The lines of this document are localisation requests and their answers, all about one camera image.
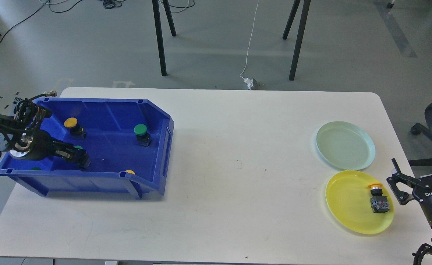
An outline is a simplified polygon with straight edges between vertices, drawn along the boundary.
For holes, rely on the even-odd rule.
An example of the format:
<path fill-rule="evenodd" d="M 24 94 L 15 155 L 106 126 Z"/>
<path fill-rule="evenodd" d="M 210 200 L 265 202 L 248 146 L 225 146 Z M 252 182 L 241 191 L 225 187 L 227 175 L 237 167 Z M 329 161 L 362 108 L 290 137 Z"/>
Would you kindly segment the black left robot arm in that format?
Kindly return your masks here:
<path fill-rule="evenodd" d="M 87 169 L 91 159 L 85 149 L 53 138 L 41 129 L 43 121 L 52 111 L 34 102 L 41 97 L 56 97 L 56 91 L 45 92 L 32 98 L 21 99 L 14 114 L 0 114 L 0 158 L 8 152 L 16 160 L 41 161 L 59 157 L 79 168 Z"/>

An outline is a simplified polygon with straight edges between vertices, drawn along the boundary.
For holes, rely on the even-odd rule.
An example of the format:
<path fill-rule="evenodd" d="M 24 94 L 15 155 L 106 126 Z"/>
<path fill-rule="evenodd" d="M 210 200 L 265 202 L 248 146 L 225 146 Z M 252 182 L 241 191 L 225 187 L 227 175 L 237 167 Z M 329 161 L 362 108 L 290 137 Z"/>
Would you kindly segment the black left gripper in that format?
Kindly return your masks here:
<path fill-rule="evenodd" d="M 28 150 L 18 147 L 17 151 L 14 149 L 10 150 L 9 155 L 17 160 L 32 161 L 43 160 L 46 157 L 55 155 L 73 164 L 73 147 L 72 143 L 53 140 L 53 137 L 47 131 L 39 130 L 29 142 L 29 146 L 27 146 Z"/>

